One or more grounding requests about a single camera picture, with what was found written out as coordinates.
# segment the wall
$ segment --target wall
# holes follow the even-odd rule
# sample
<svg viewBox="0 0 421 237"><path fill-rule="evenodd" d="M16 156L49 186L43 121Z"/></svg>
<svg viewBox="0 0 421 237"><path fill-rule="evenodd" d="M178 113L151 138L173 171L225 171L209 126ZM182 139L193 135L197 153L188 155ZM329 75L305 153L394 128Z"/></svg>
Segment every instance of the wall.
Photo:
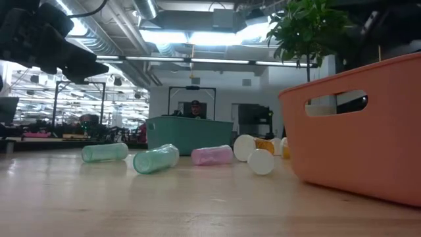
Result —
<svg viewBox="0 0 421 237"><path fill-rule="evenodd" d="M311 80L318 80L327 75L334 74L335 65L333 57L326 57L322 68L311 69ZM280 137L284 127L284 120L282 116L282 105L279 102L279 93L292 86L297 86L307 82L307 72L305 68L285 68L285 67L268 67L260 78L252 78L253 87L241 87L240 81L249 74L241 72L211 72L205 74L200 73L202 78L201 86L217 87L216 96L216 120L232 122L232 104L233 103L254 103L263 106L269 106L273 110L273 129L274 133ZM164 78L166 82L173 80L172 86L188 86L190 81L184 79L184 84L180 84L177 77ZM200 102L207 103L208 118L213 118L213 99L202 91L185 91L180 90L176 95L173 95L170 105L170 113L177 109L178 102L192 101L194 99ZM314 104L332 105L335 107L334 97L328 97L315 101ZM151 88L149 117L157 117L167 114L168 106L168 87Z"/></svg>

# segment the plant stem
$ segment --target plant stem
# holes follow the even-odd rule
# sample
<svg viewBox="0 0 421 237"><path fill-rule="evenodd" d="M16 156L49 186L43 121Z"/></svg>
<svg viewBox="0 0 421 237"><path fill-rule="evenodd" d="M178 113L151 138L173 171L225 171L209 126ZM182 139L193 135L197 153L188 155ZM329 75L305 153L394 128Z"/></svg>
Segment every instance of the plant stem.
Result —
<svg viewBox="0 0 421 237"><path fill-rule="evenodd" d="M307 46L307 82L310 82L310 44ZM307 102L307 105L311 105L311 99Z"/></svg>

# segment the cap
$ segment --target cap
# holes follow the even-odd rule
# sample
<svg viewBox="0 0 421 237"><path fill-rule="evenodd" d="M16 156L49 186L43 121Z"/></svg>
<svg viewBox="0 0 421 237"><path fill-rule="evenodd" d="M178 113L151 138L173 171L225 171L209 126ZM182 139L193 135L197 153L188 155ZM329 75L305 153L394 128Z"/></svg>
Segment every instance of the cap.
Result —
<svg viewBox="0 0 421 237"><path fill-rule="evenodd" d="M274 156L265 149L256 149L247 159L252 171L259 175L270 173L275 167Z"/></svg>
<svg viewBox="0 0 421 237"><path fill-rule="evenodd" d="M247 161L250 153L255 149L255 139L250 135L241 135L234 142L234 154L239 161Z"/></svg>
<svg viewBox="0 0 421 237"><path fill-rule="evenodd" d="M272 144L274 144L275 152L274 155L281 155L281 139L280 138L274 138L271 140Z"/></svg>
<svg viewBox="0 0 421 237"><path fill-rule="evenodd" d="M200 105L200 102L195 99L191 102L191 105Z"/></svg>

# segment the pink pill bottle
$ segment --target pink pill bottle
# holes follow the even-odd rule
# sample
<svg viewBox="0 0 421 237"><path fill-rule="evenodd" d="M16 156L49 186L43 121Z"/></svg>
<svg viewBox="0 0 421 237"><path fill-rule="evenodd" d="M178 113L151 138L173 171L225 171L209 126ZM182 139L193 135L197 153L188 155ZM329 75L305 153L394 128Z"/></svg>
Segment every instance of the pink pill bottle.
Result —
<svg viewBox="0 0 421 237"><path fill-rule="evenodd" d="M234 153L228 145L194 149L191 159L195 165L224 165L232 162Z"/></svg>

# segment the computer monitor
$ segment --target computer monitor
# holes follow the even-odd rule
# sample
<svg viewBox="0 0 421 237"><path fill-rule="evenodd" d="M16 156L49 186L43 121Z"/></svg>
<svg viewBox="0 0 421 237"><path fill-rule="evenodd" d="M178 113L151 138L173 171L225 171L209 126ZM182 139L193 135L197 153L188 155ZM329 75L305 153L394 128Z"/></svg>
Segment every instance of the computer monitor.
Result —
<svg viewBox="0 0 421 237"><path fill-rule="evenodd" d="M0 122L13 122L18 102L18 97L0 97Z"/></svg>

